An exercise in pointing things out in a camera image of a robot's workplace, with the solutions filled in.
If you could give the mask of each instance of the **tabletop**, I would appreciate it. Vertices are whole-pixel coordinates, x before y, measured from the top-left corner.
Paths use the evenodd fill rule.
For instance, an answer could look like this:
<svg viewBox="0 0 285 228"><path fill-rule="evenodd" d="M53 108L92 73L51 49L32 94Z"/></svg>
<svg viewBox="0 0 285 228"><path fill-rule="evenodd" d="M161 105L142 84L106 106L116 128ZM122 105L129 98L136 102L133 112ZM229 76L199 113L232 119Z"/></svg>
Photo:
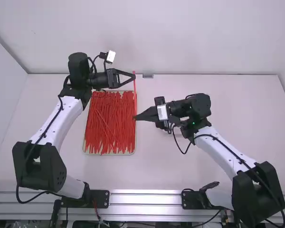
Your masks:
<svg viewBox="0 0 285 228"><path fill-rule="evenodd" d="M11 149L27 141L55 107L66 75L30 75L0 151L0 190L15 188ZM120 88L132 90L133 84ZM137 111L188 94L211 98L209 121L242 153L258 162L268 161L277 170L285 192L285 93L275 75L137 75ZM229 188L231 181L205 152L191 146L183 155L172 135L154 123L137 122L136 150L128 156L86 155L82 151L88 108L68 132L60 155L68 175L86 181L93 189L199 189L213 181ZM176 137L185 149L189 143L180 131Z"/></svg>

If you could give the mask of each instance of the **black bracket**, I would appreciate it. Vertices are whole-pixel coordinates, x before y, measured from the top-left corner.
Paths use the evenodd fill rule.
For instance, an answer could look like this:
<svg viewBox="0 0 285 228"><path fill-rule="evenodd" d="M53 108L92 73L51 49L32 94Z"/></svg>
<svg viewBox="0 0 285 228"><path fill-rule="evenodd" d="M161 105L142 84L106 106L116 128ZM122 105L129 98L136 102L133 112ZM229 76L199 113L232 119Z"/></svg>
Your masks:
<svg viewBox="0 0 285 228"><path fill-rule="evenodd" d="M205 209L199 191L186 191L181 194L181 206L184 210Z"/></svg>
<svg viewBox="0 0 285 228"><path fill-rule="evenodd" d="M105 209L109 207L110 192L108 190L89 190L91 196L91 203L87 203L82 199L72 199L68 197L62 197L62 208L94 208L94 204L99 209Z"/></svg>
<svg viewBox="0 0 285 228"><path fill-rule="evenodd" d="M192 189L184 189L181 191L181 205L185 210L192 209L215 209L220 207L214 207L208 200L206 195L207 189L212 189L219 185L218 181L209 183L202 187L199 191Z"/></svg>

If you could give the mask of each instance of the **black cable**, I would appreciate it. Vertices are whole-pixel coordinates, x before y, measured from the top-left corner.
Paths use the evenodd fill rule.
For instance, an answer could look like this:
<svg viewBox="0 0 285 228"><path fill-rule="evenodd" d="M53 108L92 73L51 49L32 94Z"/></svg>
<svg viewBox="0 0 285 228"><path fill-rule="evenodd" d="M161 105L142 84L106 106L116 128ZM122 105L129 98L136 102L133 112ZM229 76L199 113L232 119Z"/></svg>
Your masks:
<svg viewBox="0 0 285 228"><path fill-rule="evenodd" d="M36 195L36 196L30 198L30 199L27 200L27 201L22 201L22 200L20 200L20 198L19 198L19 185L16 186L16 198L17 198L17 201L18 201L19 203L21 203L21 204L29 203L29 202L33 201L34 199L36 199L37 197L39 197L39 196L41 196L41 195L43 195L43 194L52 194L52 195L55 195L55 196L62 197L61 195L58 195L58 194L56 194L56 193L54 193L54 192L43 191L43 192L39 193L38 195Z"/></svg>
<svg viewBox="0 0 285 228"><path fill-rule="evenodd" d="M175 140L175 143L176 143L177 147L179 148L180 152L181 152L182 154L186 154L186 153L188 152L188 149L189 149L191 143L189 143L189 145L187 146L186 151L183 152L183 151L181 150L179 144L177 143L177 140L176 140L176 137L175 137L175 134L174 134L174 128L175 128L175 125L172 127L172 134L173 134L173 138L174 138L174 140Z"/></svg>
<svg viewBox="0 0 285 228"><path fill-rule="evenodd" d="M209 220L205 221L205 222L202 222L200 224L197 224L195 226L192 226L192 227L200 227L200 226L203 226L205 225L206 223L209 223L210 221L212 221L219 213L220 213L221 210L219 210L217 213L215 213L214 216L212 216Z"/></svg>
<svg viewBox="0 0 285 228"><path fill-rule="evenodd" d="M119 226L119 228L122 228L124 226L124 224L126 224L127 222L124 222L122 225Z"/></svg>
<svg viewBox="0 0 285 228"><path fill-rule="evenodd" d="M193 138L193 141L195 141L197 138L200 138L202 136L207 136L207 137L211 137L213 140L218 141L222 146L224 146L230 153L232 153L242 164L244 164L249 171L257 178L257 180L259 181L259 183L261 185L263 185L265 187L265 189L267 190L267 192L270 194L270 196L273 198L273 200L275 201L275 203L281 208L281 214L283 217L283 224L281 226L273 223L272 221L265 219L265 221L269 222L270 224L274 225L277 228L284 228L285 227L285 213L282 210L281 204L279 203L279 201L277 200L277 198L275 197L274 193L270 190L270 188L267 186L267 184L259 177L259 175L245 162L245 160L241 159L236 153L234 153L229 147L227 147L221 140L219 140L217 137L211 135L211 134L200 134L197 135Z"/></svg>
<svg viewBox="0 0 285 228"><path fill-rule="evenodd" d="M55 119L57 118L57 116L59 115L59 113L63 110L63 103L62 103L62 100L61 100L61 98L60 98L59 96L58 96L58 99L59 99L59 101L60 101L60 108L59 108L58 112L55 114L55 116L53 117L53 119L51 120L51 122L48 124L48 126L46 127L46 129L44 130L44 132L40 135L40 137L37 139L37 141L36 141L36 142L32 145L32 147L30 148L30 150L29 150L29 152L28 152L28 154L27 154L27 157L26 157L26 159L25 159L25 161L24 161L24 167L23 167L22 172L23 172L24 169L26 168L27 162L28 162L30 156L32 155L34 148L36 147L36 145L37 145L43 138L45 138L45 137L47 136L46 133L48 132L48 130L49 130L49 128L51 127L52 123L55 121ZM34 196L33 198L31 198L31 199L29 199L29 200L27 200L27 201L22 201L22 200L20 199L20 197L19 197L19 185L17 184L17 186L16 186L16 198L17 198L17 201L18 201L19 203L21 203L21 204L29 203L29 202L31 202L32 200L36 199L37 197L39 197L39 196L41 196L42 194L45 194L45 193L46 193L46 194L52 194L52 195L55 195L55 196L60 196L60 195L55 194L55 193L50 192L50 191L43 191L43 192L39 193L38 195Z"/></svg>
<svg viewBox="0 0 285 228"><path fill-rule="evenodd" d="M91 68L90 68L90 71L93 72L93 67L94 67L95 74L97 73L97 69L96 69L96 65L95 65L95 59L96 59L96 58L97 58L97 56L94 58L94 61L93 61L90 57L87 58L87 59L90 60L91 63L92 63L92 66L91 66Z"/></svg>
<svg viewBox="0 0 285 228"><path fill-rule="evenodd" d="M104 71L106 71L106 64L105 64L105 60L104 60Z"/></svg>

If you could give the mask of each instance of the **white robotic arm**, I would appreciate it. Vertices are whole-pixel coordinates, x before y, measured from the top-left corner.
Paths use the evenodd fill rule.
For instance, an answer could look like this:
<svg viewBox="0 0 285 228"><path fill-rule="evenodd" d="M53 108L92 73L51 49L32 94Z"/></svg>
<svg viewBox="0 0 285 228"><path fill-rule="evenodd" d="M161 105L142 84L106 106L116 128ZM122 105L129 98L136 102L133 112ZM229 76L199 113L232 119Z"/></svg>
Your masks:
<svg viewBox="0 0 285 228"><path fill-rule="evenodd" d="M248 227L282 212L285 201L276 170L266 161L257 163L219 135L207 120L211 115L208 95L192 94L168 103L161 96L154 101L155 106L135 116L135 119L155 122L157 128L169 134L174 134L174 127L179 127L182 136L205 151L232 180L232 193L227 196L215 194L212 190L218 182L210 183L199 191L183 190L184 209L223 206L234 210Z"/></svg>

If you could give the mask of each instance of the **black clamp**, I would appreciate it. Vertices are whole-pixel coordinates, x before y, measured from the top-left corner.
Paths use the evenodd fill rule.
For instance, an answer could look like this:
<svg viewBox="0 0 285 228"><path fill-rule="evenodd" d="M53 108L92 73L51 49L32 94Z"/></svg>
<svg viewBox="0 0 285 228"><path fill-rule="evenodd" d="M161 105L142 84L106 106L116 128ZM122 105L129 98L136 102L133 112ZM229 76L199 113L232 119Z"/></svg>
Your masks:
<svg viewBox="0 0 285 228"><path fill-rule="evenodd" d="M192 189L184 189L183 191L181 191L182 208L185 210L212 208L213 205L207 198L206 190L212 189L218 185L219 182L215 181L205 185L199 191L194 191Z"/></svg>

